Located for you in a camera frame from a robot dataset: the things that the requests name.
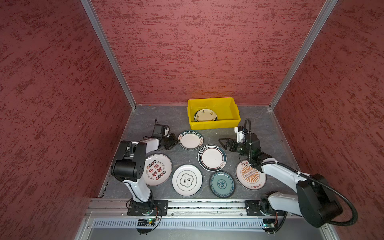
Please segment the white plate flower outline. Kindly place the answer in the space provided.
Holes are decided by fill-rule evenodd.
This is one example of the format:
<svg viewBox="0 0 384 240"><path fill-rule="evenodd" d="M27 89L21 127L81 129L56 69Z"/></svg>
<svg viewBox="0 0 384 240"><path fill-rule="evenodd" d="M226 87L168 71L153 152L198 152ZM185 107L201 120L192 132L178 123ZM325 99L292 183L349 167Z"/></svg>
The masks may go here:
<svg viewBox="0 0 384 240"><path fill-rule="evenodd" d="M184 197L196 194L203 184L201 171L194 165L182 165L172 177L172 185L176 193Z"/></svg>

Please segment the corner aluminium post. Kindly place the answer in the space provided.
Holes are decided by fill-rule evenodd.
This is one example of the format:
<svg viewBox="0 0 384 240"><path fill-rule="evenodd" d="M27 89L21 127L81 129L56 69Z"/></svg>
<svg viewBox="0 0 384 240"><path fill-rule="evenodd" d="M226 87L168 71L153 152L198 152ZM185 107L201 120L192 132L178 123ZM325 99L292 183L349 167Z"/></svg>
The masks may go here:
<svg viewBox="0 0 384 240"><path fill-rule="evenodd" d="M284 91L288 87L289 83L293 79L295 73L299 69L301 63L303 62L304 58L306 57L307 53L311 49L313 43L315 42L317 36L319 35L320 31L322 30L324 24L326 23L327 19L331 15L334 7L338 3L338 0L326 0L324 2L324 5L322 6L317 18L315 19L309 33L307 34L302 46L300 47L300 50L298 51L293 63L291 64L290 68L288 69L281 85L279 86L275 96L273 97L271 103L269 104L269 109L272 112L274 108L277 106L280 98L282 97Z"/></svg>
<svg viewBox="0 0 384 240"><path fill-rule="evenodd" d="M81 3L83 5L83 8L86 11L86 14L93 26L93 29L105 51L105 54L112 66L112 69L114 70L114 73L125 93L126 98L128 99L130 106L133 110L136 109L137 103L134 99L134 96L129 88L129 85L126 81L126 78L123 74L123 71L118 63L118 60L114 54L114 51L108 41L108 38L105 34L105 31L103 30L102 24L97 16L96 10L92 4L92 1L90 0L81 0Z"/></svg>

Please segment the yellow plastic bin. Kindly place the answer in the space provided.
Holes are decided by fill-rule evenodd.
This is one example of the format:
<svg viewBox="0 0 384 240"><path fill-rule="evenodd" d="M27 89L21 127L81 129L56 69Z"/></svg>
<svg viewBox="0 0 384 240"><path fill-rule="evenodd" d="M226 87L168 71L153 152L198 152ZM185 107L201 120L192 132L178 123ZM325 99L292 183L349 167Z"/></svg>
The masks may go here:
<svg viewBox="0 0 384 240"><path fill-rule="evenodd" d="M213 110L218 120L195 122L194 115L201 109ZM188 100L187 112L191 130L234 128L241 121L239 108L232 97Z"/></svg>

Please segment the green rim HAO WEI plate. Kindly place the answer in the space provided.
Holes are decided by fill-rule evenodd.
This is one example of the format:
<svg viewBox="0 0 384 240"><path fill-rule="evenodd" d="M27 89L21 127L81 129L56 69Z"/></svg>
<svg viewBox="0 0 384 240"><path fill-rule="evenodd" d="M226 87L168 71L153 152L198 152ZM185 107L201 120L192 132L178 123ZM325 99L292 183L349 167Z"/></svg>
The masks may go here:
<svg viewBox="0 0 384 240"><path fill-rule="evenodd" d="M186 130L179 134L178 141L184 150L194 151L202 147L204 137L197 131Z"/></svg>

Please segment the left corner aluminium post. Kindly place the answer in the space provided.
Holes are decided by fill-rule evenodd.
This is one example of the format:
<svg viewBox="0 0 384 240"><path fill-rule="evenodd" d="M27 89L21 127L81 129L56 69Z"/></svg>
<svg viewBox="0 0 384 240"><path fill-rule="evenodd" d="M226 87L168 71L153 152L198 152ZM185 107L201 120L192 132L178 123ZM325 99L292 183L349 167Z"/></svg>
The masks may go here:
<svg viewBox="0 0 384 240"><path fill-rule="evenodd" d="M134 96L129 88L129 85L126 81L126 78L123 74L123 71L118 63L118 60L114 54L114 51L108 41L108 38L105 34L105 31L103 30L102 24L97 16L96 10L92 4L92 1L90 0L81 0L81 3L83 5L83 8L86 11L86 14L93 26L93 29L105 51L105 54L112 66L112 69L114 70L114 73L125 93L126 98L128 99L130 106L133 110L136 109L137 103L134 99Z"/></svg>

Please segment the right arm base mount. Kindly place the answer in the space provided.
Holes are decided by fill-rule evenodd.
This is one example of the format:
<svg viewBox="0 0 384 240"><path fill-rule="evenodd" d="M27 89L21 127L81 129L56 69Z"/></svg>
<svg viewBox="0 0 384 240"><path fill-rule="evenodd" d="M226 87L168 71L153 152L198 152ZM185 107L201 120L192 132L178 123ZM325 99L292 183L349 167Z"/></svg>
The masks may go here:
<svg viewBox="0 0 384 240"><path fill-rule="evenodd" d="M283 217L284 211L275 211L260 200L246 200L245 210L248 217Z"/></svg>

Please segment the aluminium rail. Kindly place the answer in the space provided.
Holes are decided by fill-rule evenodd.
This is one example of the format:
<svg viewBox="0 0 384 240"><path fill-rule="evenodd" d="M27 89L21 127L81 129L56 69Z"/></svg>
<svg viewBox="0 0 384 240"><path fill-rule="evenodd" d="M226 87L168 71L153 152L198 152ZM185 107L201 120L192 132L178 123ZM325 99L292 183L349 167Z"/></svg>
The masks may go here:
<svg viewBox="0 0 384 240"><path fill-rule="evenodd" d="M152 215L162 213L166 217L265 217L259 201L243 199L169 199L154 200ZM87 216L142 216L138 204L123 198L94 198L86 210Z"/></svg>

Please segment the right corner aluminium post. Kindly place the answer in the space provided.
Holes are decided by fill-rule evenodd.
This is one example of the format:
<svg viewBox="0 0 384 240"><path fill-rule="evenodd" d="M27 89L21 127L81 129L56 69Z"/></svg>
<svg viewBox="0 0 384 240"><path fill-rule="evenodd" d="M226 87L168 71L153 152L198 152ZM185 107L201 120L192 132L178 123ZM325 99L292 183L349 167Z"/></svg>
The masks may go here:
<svg viewBox="0 0 384 240"><path fill-rule="evenodd" d="M274 108L277 106L280 98L282 97L284 91L288 87L289 83L293 79L295 73L299 69L301 63L303 62L304 58L306 57L307 53L311 49L313 43L315 42L317 36L319 35L320 31L322 30L324 24L326 23L327 19L331 15L334 7L338 3L338 0L326 0L324 2L324 5L322 6L317 18L315 19L309 33L307 34L302 46L300 47L300 50L298 51L293 63L291 64L290 68L288 69L281 85L279 86L275 96L273 97L271 103L269 104L269 109L272 112Z"/></svg>

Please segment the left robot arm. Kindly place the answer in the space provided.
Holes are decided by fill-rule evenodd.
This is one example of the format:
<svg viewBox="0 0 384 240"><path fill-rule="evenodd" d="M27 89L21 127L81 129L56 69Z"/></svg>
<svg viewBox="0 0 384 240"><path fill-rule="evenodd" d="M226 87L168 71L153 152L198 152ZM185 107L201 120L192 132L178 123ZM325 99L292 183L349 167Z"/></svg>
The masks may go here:
<svg viewBox="0 0 384 240"><path fill-rule="evenodd" d="M121 141L114 155L111 175L128 186L133 201L140 205L153 205L153 194L142 179L148 153L161 148L172 149L179 143L167 125L155 124L152 136L140 141Z"/></svg>

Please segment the cream plate calligraphy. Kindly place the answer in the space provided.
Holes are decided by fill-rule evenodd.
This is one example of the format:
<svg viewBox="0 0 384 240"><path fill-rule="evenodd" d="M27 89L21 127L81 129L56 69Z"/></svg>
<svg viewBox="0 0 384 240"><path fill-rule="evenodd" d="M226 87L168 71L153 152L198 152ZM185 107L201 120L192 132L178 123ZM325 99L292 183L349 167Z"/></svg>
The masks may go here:
<svg viewBox="0 0 384 240"><path fill-rule="evenodd" d="M201 109L194 115L195 122L210 122L217 121L217 114L211 109Z"/></svg>

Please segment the left circuit board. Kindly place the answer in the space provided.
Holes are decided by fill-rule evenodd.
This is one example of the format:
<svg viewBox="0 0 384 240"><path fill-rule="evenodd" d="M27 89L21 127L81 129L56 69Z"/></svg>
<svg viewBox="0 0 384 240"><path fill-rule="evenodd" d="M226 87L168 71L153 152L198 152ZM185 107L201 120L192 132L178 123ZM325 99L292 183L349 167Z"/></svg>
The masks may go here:
<svg viewBox="0 0 384 240"><path fill-rule="evenodd" d="M137 226L144 228L153 228L156 225L156 220L154 219L138 219Z"/></svg>

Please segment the white plate red characters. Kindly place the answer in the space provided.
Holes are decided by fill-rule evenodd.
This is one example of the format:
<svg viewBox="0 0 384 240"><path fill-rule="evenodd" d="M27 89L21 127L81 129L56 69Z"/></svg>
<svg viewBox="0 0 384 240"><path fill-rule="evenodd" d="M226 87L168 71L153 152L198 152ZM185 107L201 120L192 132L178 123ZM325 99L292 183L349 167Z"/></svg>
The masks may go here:
<svg viewBox="0 0 384 240"><path fill-rule="evenodd" d="M147 186L155 187L166 182L172 175L173 164L164 154L154 154L146 158L143 178Z"/></svg>

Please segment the right circuit board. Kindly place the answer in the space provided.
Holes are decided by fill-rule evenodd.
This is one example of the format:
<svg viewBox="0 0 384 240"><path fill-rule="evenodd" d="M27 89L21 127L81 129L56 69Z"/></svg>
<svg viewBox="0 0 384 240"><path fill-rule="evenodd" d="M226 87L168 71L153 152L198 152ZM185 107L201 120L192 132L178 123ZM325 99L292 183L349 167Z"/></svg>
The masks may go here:
<svg viewBox="0 0 384 240"><path fill-rule="evenodd" d="M263 219L263 229L276 229L279 226L279 221L276 219Z"/></svg>

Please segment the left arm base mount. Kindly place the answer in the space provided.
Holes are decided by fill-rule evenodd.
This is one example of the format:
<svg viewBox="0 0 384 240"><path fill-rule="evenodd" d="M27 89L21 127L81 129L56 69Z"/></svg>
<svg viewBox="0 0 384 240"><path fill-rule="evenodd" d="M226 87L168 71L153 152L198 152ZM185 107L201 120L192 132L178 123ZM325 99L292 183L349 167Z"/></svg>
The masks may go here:
<svg viewBox="0 0 384 240"><path fill-rule="evenodd" d="M166 216L168 212L168 200L153 200L148 203L130 201L127 207L128 216Z"/></svg>

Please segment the teal patterned small plate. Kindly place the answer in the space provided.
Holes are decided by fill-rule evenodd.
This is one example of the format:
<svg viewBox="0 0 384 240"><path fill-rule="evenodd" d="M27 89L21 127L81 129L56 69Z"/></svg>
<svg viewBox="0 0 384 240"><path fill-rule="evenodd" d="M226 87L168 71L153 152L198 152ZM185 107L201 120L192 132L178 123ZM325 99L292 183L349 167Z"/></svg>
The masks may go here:
<svg viewBox="0 0 384 240"><path fill-rule="evenodd" d="M226 199L234 194L236 186L230 174L220 171L211 176L210 189L216 197Z"/></svg>

